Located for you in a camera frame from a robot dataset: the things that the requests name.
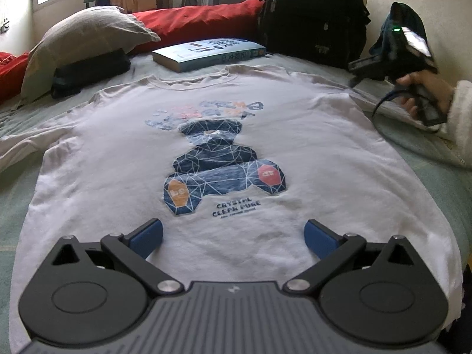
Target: fuzzy white sleeve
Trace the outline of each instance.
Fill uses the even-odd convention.
[[[461,157],[472,164],[472,82],[459,81],[448,116],[448,132]]]

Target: red fabric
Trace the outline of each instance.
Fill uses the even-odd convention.
[[[0,52],[0,104],[20,93],[27,65],[28,53],[15,57]]]
[[[263,1],[247,0],[239,4],[185,6],[133,13],[146,28],[157,33],[161,41],[138,45],[131,53],[218,37],[253,40],[263,4]]]

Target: book spine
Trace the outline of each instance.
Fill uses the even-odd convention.
[[[266,54],[265,49],[241,50],[225,53],[223,55],[212,55],[204,58],[186,61],[180,64],[180,71],[187,72],[194,69],[206,68],[219,63],[237,63]]]

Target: bed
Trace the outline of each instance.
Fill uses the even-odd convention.
[[[216,65],[177,75],[157,65],[152,61],[150,54],[134,56],[131,63],[129,72],[87,87],[81,93],[63,101],[54,101],[49,95],[46,95],[32,102],[16,97],[4,103],[0,106],[0,137],[25,132],[56,115],[67,112],[71,108],[87,102],[95,92],[105,87],[135,81],[150,74],[164,79],[172,79],[177,76],[180,78],[213,73],[222,68],[221,65]],[[264,58],[246,61],[245,64],[281,66],[290,71],[317,74],[342,85],[346,85],[350,77],[347,72],[339,69],[282,55],[267,55]],[[362,109],[368,112],[376,99],[390,89],[391,85],[387,82],[363,81],[358,86],[358,90],[367,97],[365,107]],[[389,137],[402,140],[402,143],[415,147],[423,153],[460,162],[460,156],[452,143],[435,136],[425,135],[412,129],[409,124],[396,121],[393,118],[404,121],[407,119],[393,106],[385,109],[383,113],[388,116],[380,115],[378,125]],[[430,162],[395,144],[392,145],[416,173],[448,220],[459,245],[464,268],[472,245],[472,208],[470,206],[472,202],[472,174]],[[42,157],[42,151],[34,152],[0,173],[0,265],[5,273],[0,281],[0,351],[2,353],[10,352],[8,340],[9,293],[15,250],[29,203],[35,191]]]

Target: blue book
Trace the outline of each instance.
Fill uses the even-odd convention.
[[[153,51],[153,60],[174,72],[187,72],[218,63],[235,63],[263,56],[266,49],[255,42],[213,39],[187,42]]]

